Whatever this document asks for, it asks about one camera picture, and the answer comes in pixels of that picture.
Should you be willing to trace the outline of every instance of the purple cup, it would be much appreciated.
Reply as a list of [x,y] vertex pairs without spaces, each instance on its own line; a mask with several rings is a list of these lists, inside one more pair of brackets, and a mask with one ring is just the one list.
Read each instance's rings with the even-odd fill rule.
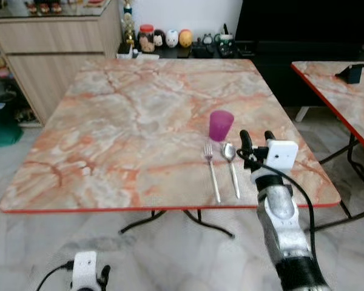
[[216,110],[211,113],[209,136],[214,141],[223,141],[231,129],[234,116],[225,110]]

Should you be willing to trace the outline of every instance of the marble table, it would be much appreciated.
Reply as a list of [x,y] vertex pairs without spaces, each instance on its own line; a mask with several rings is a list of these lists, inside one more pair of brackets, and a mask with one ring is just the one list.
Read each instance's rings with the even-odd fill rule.
[[364,68],[359,84],[335,76],[351,64],[364,62],[293,62],[292,68],[341,119],[364,146]]
[[[275,96],[249,60],[89,61],[33,145],[0,209],[5,213],[256,208],[257,191],[235,160],[237,199],[227,162],[213,142],[222,198],[215,201],[203,147],[209,115],[232,112],[239,131],[264,145],[264,131],[298,143],[292,169],[316,207],[340,202]],[[306,202],[295,191],[295,200]]]

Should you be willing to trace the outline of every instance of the black phone holder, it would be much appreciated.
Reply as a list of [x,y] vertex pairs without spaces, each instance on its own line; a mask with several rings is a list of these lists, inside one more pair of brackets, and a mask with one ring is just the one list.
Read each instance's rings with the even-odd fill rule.
[[363,68],[364,64],[349,65],[344,71],[335,74],[335,76],[343,79],[348,84],[358,84],[360,83]]

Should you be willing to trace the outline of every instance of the black cable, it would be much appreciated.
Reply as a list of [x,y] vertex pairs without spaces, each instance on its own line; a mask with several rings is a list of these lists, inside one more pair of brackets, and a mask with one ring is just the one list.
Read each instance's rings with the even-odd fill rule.
[[74,266],[74,261],[68,261],[66,264],[64,265],[60,265],[59,267],[51,270],[44,278],[43,280],[41,281],[41,283],[39,284],[38,288],[36,288],[36,291],[40,291],[41,290],[41,287],[42,285],[44,284],[44,281],[46,281],[46,279],[51,275],[53,274],[54,272],[58,271],[58,270],[61,270],[61,269],[66,269],[66,270],[73,270],[73,266]]
[[293,184],[294,186],[296,186],[296,188],[299,190],[299,192],[301,192],[302,196],[305,198],[307,204],[308,204],[308,209],[309,209],[309,224],[310,224],[310,248],[311,248],[311,254],[313,255],[314,257],[314,261],[315,261],[315,264],[318,268],[318,271],[321,273],[321,269],[320,269],[320,266],[318,264],[318,260],[317,260],[317,254],[316,254],[316,251],[315,251],[315,228],[314,228],[314,209],[313,209],[313,205],[311,203],[311,200],[308,196],[308,194],[306,193],[305,190],[303,190],[303,188],[301,187],[301,185],[299,185],[296,181],[294,181],[291,177],[289,177],[288,175],[286,175],[285,173],[277,170],[277,169],[274,169],[272,167],[269,167],[267,165],[264,165],[260,162],[257,162],[257,161],[253,161],[251,159],[249,159],[248,156],[244,156],[243,154],[243,150],[242,149],[239,149],[236,151],[237,152],[237,155],[243,159],[244,161],[246,161],[248,164],[252,165],[252,166],[256,166],[256,167],[262,167],[262,168],[266,168],[274,173],[276,173],[277,175],[281,176],[282,178],[288,180],[291,184]]

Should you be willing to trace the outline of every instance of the white floor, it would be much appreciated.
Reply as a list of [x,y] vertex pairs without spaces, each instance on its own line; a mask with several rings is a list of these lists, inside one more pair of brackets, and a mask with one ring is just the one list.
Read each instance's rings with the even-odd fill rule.
[[[293,118],[297,109],[288,110]],[[349,132],[328,109],[312,109],[296,124],[317,158],[346,145]],[[0,148],[0,198],[40,130]],[[364,150],[355,149],[364,165]],[[364,185],[345,155],[324,165],[350,211],[364,210]],[[308,213],[301,210],[302,225]],[[340,207],[318,209],[318,222],[344,218]],[[124,235],[118,230],[149,213],[4,215],[0,213],[0,291],[35,290],[42,277],[80,250],[99,251],[98,268],[112,267],[107,290],[281,290],[261,225],[253,210],[207,210],[203,219],[227,227],[234,240],[168,212]],[[334,290],[364,290],[364,219],[318,232],[317,255]],[[42,290],[70,290],[71,273],[60,270]]]

